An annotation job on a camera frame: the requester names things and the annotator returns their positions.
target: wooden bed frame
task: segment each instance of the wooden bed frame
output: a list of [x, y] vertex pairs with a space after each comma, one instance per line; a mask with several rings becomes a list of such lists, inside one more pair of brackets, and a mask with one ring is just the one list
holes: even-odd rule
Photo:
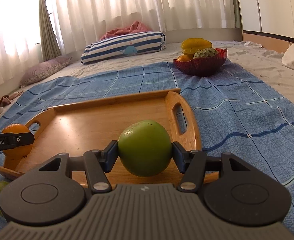
[[243, 31], [243, 40], [261, 44], [263, 48], [274, 50], [278, 53], [286, 52], [290, 44], [294, 43], [293, 38], [252, 31]]

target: screw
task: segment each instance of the screw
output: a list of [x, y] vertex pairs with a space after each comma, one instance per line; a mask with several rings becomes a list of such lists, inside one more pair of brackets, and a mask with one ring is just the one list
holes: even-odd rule
[[93, 185], [95, 190], [106, 190], [108, 187], [109, 185], [106, 182], [97, 182]]
[[180, 184], [180, 188], [184, 190], [192, 190], [196, 188], [196, 184], [192, 182], [183, 182]]

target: white bedsheet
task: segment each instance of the white bedsheet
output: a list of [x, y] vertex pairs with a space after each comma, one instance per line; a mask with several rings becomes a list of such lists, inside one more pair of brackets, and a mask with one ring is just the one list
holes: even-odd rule
[[[282, 64], [283, 53], [279, 54], [275, 51], [263, 49], [261, 45], [252, 42], [213, 41], [212, 43], [215, 48], [227, 48], [228, 58], [232, 62], [240, 64], [247, 71], [265, 81], [294, 103], [294, 69], [290, 69]], [[182, 54], [180, 45], [181, 43], [170, 43], [167, 44], [167, 49], [160, 52], [109, 59], [88, 65], [83, 65], [80, 61], [77, 61], [39, 83], [47, 82], [62, 76], [81, 78], [102, 71], [120, 70], [160, 61], [172, 61]], [[36, 84], [20, 90], [27, 90]], [[6, 106], [2, 114], [4, 114], [9, 107], [10, 106]]]

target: pink blanket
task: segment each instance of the pink blanket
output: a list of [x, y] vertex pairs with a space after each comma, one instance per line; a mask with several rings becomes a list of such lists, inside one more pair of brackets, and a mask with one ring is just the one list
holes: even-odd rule
[[106, 32], [99, 40], [101, 41], [106, 38], [116, 37], [116, 36], [125, 35], [129, 33], [140, 33], [140, 32], [148, 32], [148, 31], [152, 31], [152, 29], [150, 29], [145, 24], [139, 21], [135, 21], [130, 26], [127, 26], [124, 28], [117, 28], [109, 32]]

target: sugar apple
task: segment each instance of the sugar apple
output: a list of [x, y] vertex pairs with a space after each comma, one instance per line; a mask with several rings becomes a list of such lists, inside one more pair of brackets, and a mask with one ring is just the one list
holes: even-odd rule
[[212, 57], [215, 56], [218, 53], [217, 50], [212, 49], [212, 48], [206, 48], [206, 49], [202, 49], [199, 50], [195, 53], [194, 58], [198, 58], [198, 57]]

